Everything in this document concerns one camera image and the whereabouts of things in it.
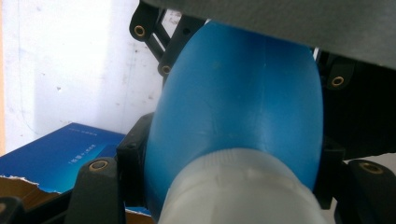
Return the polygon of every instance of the black plastic part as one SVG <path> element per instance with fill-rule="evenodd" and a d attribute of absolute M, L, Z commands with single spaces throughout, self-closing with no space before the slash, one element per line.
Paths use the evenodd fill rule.
<path fill-rule="evenodd" d="M 143 171 L 153 113 L 140 118 L 117 147 L 122 198 L 127 206 L 145 207 Z"/>
<path fill-rule="evenodd" d="M 189 42 L 190 38 L 203 26 L 204 20 L 195 19 L 182 15 L 169 45 L 166 46 L 165 52 L 160 59 L 158 72 L 163 76 L 168 76 L 172 70 L 178 55 Z"/>
<path fill-rule="evenodd" d="M 19 198 L 0 198 L 0 223 L 26 223 L 23 205 Z"/>
<path fill-rule="evenodd" d="M 152 7 L 140 1 L 134 15 L 132 16 L 129 32 L 132 37 L 139 41 L 147 41 L 155 31 L 158 19 L 162 11 L 157 7 Z M 141 35 L 136 33 L 136 27 L 141 27 Z"/>
<path fill-rule="evenodd" d="M 327 89 L 340 91 L 345 88 L 355 72 L 356 61 L 338 57 L 332 62 L 327 79 Z"/>
<path fill-rule="evenodd" d="M 329 56 L 330 64 L 337 64 Z M 332 71 L 319 64 L 320 73 Z M 351 71 L 352 62 L 346 64 Z M 346 160 L 396 152 L 396 71 L 355 62 L 340 91 L 323 88 L 324 133 L 346 149 Z"/>
<path fill-rule="evenodd" d="M 38 207 L 26 212 L 26 219 L 29 223 L 64 223 L 67 207 L 70 203 L 72 190 L 69 190 L 58 197 L 43 203 Z"/>
<path fill-rule="evenodd" d="M 346 184 L 336 200 L 337 223 L 396 223 L 396 176 L 375 162 L 351 161 Z"/>
<path fill-rule="evenodd" d="M 98 161 L 104 161 L 106 166 L 94 168 Z M 80 168 L 65 223 L 125 223 L 117 163 L 113 158 L 98 158 Z"/>
<path fill-rule="evenodd" d="M 166 9 L 152 7 L 140 1 L 129 27 L 132 37 L 144 41 L 158 60 L 158 72 L 163 76 L 163 82 L 184 46 L 205 24 L 205 20 L 182 15 L 171 38 L 162 24 L 165 13 Z"/>
<path fill-rule="evenodd" d="M 343 147 L 328 137 L 324 139 L 317 182 L 313 191 L 322 209 L 330 209 L 332 197 L 340 188 L 344 154 Z"/>

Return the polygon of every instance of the blue box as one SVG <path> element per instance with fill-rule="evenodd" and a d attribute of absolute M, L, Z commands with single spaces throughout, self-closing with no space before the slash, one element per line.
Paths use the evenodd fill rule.
<path fill-rule="evenodd" d="M 124 136 L 71 123 L 0 157 L 0 176 L 23 177 L 41 190 L 63 193 L 73 188 L 84 163 L 114 157 Z"/>
<path fill-rule="evenodd" d="M 79 168 L 98 157 L 114 157 L 125 134 L 71 123 L 0 157 L 0 197 L 22 198 L 25 209 L 72 189 Z M 152 224 L 145 208 L 128 208 L 127 220 Z"/>

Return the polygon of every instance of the screw hole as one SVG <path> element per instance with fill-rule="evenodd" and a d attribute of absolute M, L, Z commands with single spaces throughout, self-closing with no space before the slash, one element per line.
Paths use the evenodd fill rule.
<path fill-rule="evenodd" d="M 359 166 L 363 170 L 365 170 L 373 175 L 381 175 L 382 173 L 384 173 L 384 171 L 380 167 L 378 167 L 374 164 L 371 164 L 369 162 L 361 162 L 361 163 L 359 163 Z"/>
<path fill-rule="evenodd" d="M 108 161 L 94 161 L 90 165 L 90 171 L 99 171 L 105 169 L 108 165 Z"/>
<path fill-rule="evenodd" d="M 335 77 L 332 79 L 332 86 L 333 87 L 339 87 L 344 83 L 344 78 L 343 77 Z"/>
<path fill-rule="evenodd" d="M 171 67 L 169 67 L 168 65 L 163 67 L 163 73 L 168 75 L 171 72 Z"/>
<path fill-rule="evenodd" d="M 145 30 L 145 28 L 143 28 L 143 26 L 137 25 L 137 26 L 134 28 L 134 33 L 135 33 L 137 36 L 139 36 L 139 37 L 143 37 L 143 36 L 145 36 L 145 34 L 146 34 L 146 30 Z"/>

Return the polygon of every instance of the black mounting bracket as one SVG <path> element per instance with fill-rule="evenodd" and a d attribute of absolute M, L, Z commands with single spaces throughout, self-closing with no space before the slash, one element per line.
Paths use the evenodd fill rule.
<path fill-rule="evenodd" d="M 190 38 L 205 24 L 206 20 L 182 15 L 172 37 L 163 28 L 166 9 L 152 7 L 140 1 L 132 16 L 129 31 L 132 37 L 146 43 L 159 62 L 158 72 L 164 81 Z"/>

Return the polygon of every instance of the silicone bladder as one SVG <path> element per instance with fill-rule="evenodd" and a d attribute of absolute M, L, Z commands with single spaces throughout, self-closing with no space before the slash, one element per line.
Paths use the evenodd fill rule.
<path fill-rule="evenodd" d="M 153 217 L 186 165 L 224 148 L 266 152 L 312 189 L 321 99 L 309 48 L 209 22 L 179 55 L 152 122 L 145 191 Z"/>

